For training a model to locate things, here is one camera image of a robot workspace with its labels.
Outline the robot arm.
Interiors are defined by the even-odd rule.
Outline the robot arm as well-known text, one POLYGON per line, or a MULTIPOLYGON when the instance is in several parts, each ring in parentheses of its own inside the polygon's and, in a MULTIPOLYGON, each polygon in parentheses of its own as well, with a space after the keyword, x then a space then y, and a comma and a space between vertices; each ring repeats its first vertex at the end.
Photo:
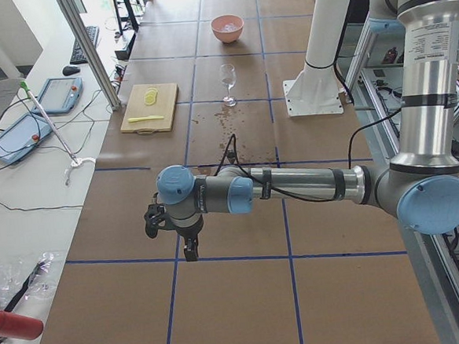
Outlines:
POLYGON ((256 198, 312 203, 342 199, 379 207, 426 235, 459 225, 459 161, 452 155, 457 106, 459 0, 369 0, 369 22, 405 29, 398 153, 387 167, 336 169, 220 167, 196 176, 169 166, 156 179, 145 231, 174 230, 185 258, 198 259, 206 213, 247 214, 256 198))

